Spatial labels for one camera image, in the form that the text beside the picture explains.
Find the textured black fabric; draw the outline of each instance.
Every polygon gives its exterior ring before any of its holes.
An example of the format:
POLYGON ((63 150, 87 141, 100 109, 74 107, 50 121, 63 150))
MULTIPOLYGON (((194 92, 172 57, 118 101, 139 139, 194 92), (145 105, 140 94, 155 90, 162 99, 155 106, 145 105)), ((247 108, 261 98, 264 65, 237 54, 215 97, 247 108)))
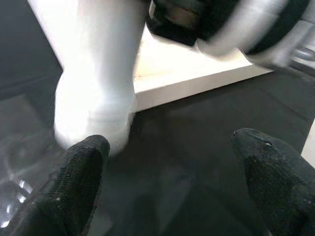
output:
POLYGON ((237 130, 232 140, 272 235, 315 235, 315 169, 292 146, 257 130, 237 130))
POLYGON ((44 186, 22 205, 4 235, 86 235, 108 153, 109 144, 100 135, 70 147, 60 171, 52 173, 44 186))

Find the black rubber part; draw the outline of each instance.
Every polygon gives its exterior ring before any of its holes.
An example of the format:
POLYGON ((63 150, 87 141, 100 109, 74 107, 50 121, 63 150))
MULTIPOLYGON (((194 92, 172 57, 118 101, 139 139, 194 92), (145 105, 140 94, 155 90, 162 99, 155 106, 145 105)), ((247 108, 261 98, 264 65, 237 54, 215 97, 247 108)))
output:
POLYGON ((259 54, 279 43, 302 18, 310 0, 290 0, 269 32, 246 55, 259 54))
POLYGON ((240 0, 205 0, 199 38, 209 40, 228 21, 240 0))

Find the black surface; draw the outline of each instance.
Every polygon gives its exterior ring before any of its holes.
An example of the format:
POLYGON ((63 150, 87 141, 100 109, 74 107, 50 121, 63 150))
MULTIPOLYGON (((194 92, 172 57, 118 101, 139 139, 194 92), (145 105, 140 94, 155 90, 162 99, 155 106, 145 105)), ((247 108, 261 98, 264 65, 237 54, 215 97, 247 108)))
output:
MULTIPOLYGON (((0 71, 9 71, 0 74, 0 98, 23 94, 48 129, 62 70, 25 0, 2 1, 0 13, 0 71)), ((18 106, 7 109, 20 115, 18 106)), ((264 235, 230 135, 251 127, 301 151, 314 117, 314 81, 280 73, 138 113, 129 144, 104 174, 92 232, 264 235)), ((12 118, 1 121, 9 130, 12 118)))

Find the white platform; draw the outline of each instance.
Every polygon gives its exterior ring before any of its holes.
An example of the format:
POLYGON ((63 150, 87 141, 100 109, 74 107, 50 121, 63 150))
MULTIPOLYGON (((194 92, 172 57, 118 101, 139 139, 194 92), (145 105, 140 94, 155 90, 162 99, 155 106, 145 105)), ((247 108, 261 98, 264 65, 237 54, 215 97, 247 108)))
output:
POLYGON ((145 29, 134 73, 136 110, 145 110, 268 72, 252 65, 237 50, 224 58, 205 56, 196 49, 153 38, 145 29))

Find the white object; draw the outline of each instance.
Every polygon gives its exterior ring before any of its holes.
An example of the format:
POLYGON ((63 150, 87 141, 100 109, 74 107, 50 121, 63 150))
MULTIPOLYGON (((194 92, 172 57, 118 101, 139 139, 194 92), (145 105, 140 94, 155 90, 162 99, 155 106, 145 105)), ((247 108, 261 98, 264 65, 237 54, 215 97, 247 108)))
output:
POLYGON ((65 148, 93 134, 107 138, 112 154, 125 146, 146 11, 141 0, 79 1, 72 56, 56 90, 55 134, 65 148))

